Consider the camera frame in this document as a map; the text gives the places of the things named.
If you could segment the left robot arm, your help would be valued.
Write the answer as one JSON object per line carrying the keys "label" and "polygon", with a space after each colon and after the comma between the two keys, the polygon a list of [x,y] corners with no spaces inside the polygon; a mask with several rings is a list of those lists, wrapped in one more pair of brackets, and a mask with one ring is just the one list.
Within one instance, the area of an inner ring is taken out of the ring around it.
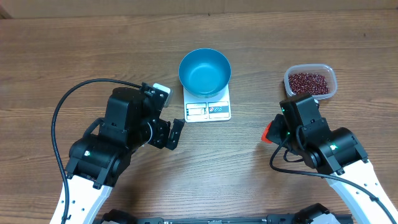
{"label": "left robot arm", "polygon": [[158,83],[113,90],[105,116],[96,119],[70,148],[67,184],[52,223],[93,223],[139,147],[177,147],[183,120],[160,118],[171,92]]}

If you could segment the red measuring scoop blue handle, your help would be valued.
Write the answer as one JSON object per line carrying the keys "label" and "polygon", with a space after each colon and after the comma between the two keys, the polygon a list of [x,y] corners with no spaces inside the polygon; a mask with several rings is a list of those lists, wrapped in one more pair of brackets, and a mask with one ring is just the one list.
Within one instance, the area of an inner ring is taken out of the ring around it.
{"label": "red measuring scoop blue handle", "polygon": [[268,144],[271,144],[271,143],[272,143],[272,141],[270,141],[270,140],[267,138],[267,134],[268,134],[268,132],[269,132],[269,128],[270,128],[271,124],[272,124],[272,122],[270,122],[270,123],[267,125],[267,127],[265,128],[265,130],[264,130],[264,132],[263,132],[263,134],[262,134],[262,137],[261,137],[261,141],[263,141],[263,142],[265,142],[265,143],[268,143]]}

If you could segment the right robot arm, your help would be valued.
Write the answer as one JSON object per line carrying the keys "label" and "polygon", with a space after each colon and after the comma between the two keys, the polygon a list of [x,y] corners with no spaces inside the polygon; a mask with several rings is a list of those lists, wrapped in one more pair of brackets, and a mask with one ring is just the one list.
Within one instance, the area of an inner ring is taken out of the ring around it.
{"label": "right robot arm", "polygon": [[358,223],[397,223],[397,209],[381,187],[368,154],[347,128],[332,131],[308,93],[280,103],[262,141],[299,156],[310,172],[270,167],[277,172],[320,177],[340,196]]}

